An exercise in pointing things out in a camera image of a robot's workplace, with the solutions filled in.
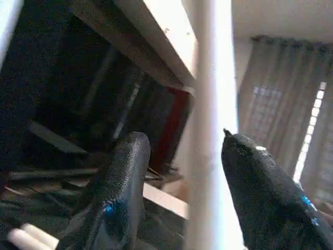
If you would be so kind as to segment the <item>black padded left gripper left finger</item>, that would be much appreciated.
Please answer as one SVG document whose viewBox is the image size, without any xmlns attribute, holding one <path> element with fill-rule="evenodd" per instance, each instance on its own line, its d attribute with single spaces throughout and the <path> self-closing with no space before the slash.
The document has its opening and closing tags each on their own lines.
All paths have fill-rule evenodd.
<svg viewBox="0 0 333 250">
<path fill-rule="evenodd" d="M 149 159 L 144 133 L 120 139 L 78 199 L 59 248 L 134 249 Z"/>
</svg>

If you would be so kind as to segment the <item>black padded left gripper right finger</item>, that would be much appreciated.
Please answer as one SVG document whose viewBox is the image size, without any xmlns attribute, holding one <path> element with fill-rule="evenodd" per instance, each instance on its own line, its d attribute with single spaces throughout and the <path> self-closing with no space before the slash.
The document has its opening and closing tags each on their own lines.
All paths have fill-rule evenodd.
<svg viewBox="0 0 333 250">
<path fill-rule="evenodd" d="M 224 130 L 222 165 L 247 249 L 332 249 L 332 227 L 271 154 Z"/>
</svg>

